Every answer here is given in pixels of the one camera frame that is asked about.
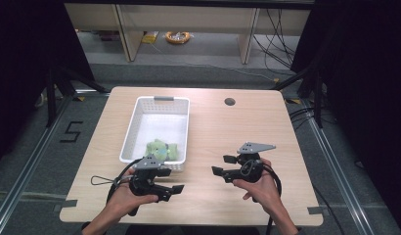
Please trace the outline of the white plastic basket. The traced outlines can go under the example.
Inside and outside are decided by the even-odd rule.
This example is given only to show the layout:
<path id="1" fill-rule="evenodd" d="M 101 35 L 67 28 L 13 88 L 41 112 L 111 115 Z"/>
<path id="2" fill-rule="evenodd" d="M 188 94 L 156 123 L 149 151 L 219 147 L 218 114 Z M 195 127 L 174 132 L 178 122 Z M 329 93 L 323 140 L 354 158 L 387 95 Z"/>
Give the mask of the white plastic basket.
<path id="1" fill-rule="evenodd" d="M 177 161 L 164 161 L 164 166 L 183 171 L 186 161 L 190 100 L 184 97 L 140 96 L 137 98 L 126 131 L 119 160 L 131 163 L 145 157 L 148 143 L 160 140 L 177 144 Z"/>

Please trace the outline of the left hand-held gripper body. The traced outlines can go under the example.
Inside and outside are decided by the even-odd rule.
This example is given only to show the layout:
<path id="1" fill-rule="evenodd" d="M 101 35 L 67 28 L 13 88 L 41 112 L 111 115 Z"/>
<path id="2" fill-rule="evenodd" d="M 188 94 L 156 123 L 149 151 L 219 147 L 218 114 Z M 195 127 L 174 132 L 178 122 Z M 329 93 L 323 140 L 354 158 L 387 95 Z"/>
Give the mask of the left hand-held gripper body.
<path id="1" fill-rule="evenodd" d="M 164 161 L 154 155 L 148 155 L 138 160 L 132 168 L 134 173 L 129 181 L 129 188 L 136 196 L 157 195 L 164 197 L 166 191 L 163 186 L 156 185 L 154 179 L 162 172 Z"/>

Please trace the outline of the plain green sock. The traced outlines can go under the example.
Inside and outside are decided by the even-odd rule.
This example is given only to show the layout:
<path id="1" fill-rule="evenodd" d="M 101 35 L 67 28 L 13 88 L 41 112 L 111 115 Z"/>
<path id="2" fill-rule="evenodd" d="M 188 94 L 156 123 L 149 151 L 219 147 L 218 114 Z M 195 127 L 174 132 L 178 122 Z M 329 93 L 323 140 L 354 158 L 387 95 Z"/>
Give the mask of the plain green sock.
<path id="1" fill-rule="evenodd" d="M 167 161 L 177 161 L 179 158 L 178 145 L 177 144 L 166 144 L 165 145 L 165 159 Z"/>

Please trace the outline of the green plush toy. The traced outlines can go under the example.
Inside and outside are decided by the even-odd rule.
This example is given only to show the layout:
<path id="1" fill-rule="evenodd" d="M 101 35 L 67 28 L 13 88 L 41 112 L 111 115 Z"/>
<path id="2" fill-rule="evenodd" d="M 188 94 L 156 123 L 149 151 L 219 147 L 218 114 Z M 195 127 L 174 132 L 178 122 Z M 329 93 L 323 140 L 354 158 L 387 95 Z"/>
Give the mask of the green plush toy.
<path id="1" fill-rule="evenodd" d="M 147 144 L 145 155 L 146 156 L 153 155 L 158 160 L 169 161 L 170 160 L 169 146 L 166 143 L 156 139 L 155 141 Z"/>

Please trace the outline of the person's right hand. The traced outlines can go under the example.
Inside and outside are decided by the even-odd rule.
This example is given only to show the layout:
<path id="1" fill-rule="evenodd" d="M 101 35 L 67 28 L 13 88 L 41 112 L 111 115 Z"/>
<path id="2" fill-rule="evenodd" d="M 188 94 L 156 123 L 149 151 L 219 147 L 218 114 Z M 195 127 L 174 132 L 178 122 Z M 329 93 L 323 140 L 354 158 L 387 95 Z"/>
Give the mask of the person's right hand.
<path id="1" fill-rule="evenodd" d="M 258 181 L 252 183 L 242 179 L 235 179 L 233 184 L 236 187 L 246 190 L 246 193 L 243 196 L 244 200 L 253 198 L 263 207 L 266 212 L 268 212 L 268 209 L 272 204 L 276 202 L 282 203 L 282 201 L 278 191 L 278 183 L 271 175 L 271 162 L 265 159 L 262 161 L 264 169 Z"/>

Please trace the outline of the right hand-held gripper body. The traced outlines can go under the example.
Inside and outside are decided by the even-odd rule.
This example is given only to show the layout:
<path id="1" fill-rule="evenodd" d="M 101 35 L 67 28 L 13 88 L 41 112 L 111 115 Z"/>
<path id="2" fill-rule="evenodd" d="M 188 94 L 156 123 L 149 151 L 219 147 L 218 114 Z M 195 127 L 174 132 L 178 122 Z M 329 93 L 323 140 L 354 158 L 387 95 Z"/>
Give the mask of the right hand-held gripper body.
<path id="1" fill-rule="evenodd" d="M 241 179 L 247 182 L 256 182 L 263 171 L 263 162 L 260 152 L 275 149 L 275 145 L 245 142 L 238 150 L 238 163 L 241 165 Z"/>

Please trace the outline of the yellow packet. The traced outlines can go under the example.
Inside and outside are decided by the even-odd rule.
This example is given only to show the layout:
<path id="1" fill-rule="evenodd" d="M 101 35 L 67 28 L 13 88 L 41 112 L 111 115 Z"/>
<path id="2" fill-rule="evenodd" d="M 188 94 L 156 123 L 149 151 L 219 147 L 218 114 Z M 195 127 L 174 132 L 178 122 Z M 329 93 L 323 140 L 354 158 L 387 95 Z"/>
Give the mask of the yellow packet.
<path id="1" fill-rule="evenodd" d="M 157 31 L 147 31 L 142 37 L 142 42 L 146 44 L 154 44 L 158 36 Z"/>

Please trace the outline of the metal floor rail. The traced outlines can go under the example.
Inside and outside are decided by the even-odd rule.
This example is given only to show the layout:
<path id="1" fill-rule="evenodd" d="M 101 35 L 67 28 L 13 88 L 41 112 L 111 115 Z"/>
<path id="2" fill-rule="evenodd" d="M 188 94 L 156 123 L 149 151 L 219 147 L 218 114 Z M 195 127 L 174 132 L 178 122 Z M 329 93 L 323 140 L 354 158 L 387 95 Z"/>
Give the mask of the metal floor rail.
<path id="1" fill-rule="evenodd" d="M 26 185 L 30 181 L 30 178 L 37 169 L 42 157 L 44 156 L 45 151 L 50 144 L 51 138 L 53 137 L 69 103 L 69 97 L 62 99 L 61 104 L 57 108 L 57 115 L 55 119 L 48 127 L 45 128 L 27 162 L 23 165 L 22 170 L 20 170 L 20 174 L 18 175 L 16 182 L 12 185 L 11 190 L 6 194 L 6 197 L 2 201 L 0 206 L 0 234 L 15 210 L 15 207 L 22 196 L 22 192 L 24 191 Z"/>
<path id="2" fill-rule="evenodd" d="M 317 139 L 317 142 L 319 143 L 319 146 L 322 149 L 323 155 L 334 177 L 337 188 L 340 191 L 340 194 L 353 218 L 359 234 L 375 235 L 373 226 L 369 222 L 365 210 L 363 209 L 360 201 L 351 187 L 351 184 L 345 176 L 324 130 L 316 122 L 315 117 L 310 114 L 309 103 L 304 102 L 303 106 L 305 109 L 307 109 L 307 115 L 309 116 L 311 129 Z"/>

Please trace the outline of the black metal stand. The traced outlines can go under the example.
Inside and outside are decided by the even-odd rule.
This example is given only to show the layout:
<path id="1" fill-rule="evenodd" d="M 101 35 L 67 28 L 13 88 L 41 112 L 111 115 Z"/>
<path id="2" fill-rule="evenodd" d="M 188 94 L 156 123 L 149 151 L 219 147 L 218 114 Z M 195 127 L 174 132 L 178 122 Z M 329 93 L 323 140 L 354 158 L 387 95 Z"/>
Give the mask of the black metal stand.
<path id="1" fill-rule="evenodd" d="M 296 81 L 302 80 L 301 85 L 297 90 L 297 94 L 300 98 L 309 98 L 310 95 L 313 95 L 313 111 L 315 116 L 315 121 L 318 124 L 319 128 L 322 128 L 322 87 L 323 80 L 320 76 L 319 70 L 314 69 L 311 66 L 301 70 L 297 74 L 289 77 L 287 80 L 277 83 L 272 90 L 281 91 L 282 89 L 290 86 Z"/>
<path id="2" fill-rule="evenodd" d="M 46 93 L 48 100 L 47 127 L 50 127 L 57 118 L 55 87 L 61 91 L 63 96 L 73 96 L 76 94 L 76 90 L 71 83 L 73 80 L 77 80 L 99 93 L 111 92 L 108 88 L 101 86 L 95 80 L 89 79 L 73 70 L 61 66 L 51 67 L 46 76 Z"/>

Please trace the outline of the person's left hand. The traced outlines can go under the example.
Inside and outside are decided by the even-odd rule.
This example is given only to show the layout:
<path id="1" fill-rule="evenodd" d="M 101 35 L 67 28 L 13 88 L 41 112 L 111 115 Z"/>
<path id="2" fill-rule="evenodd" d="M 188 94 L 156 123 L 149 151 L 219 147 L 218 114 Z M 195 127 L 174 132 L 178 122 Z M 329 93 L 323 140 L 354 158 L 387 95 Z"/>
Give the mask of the person's left hand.
<path id="1" fill-rule="evenodd" d="M 141 205 L 154 203 L 158 200 L 157 195 L 136 196 L 129 189 L 129 185 L 120 185 L 111 196 L 108 206 L 117 217 L 123 217 Z"/>

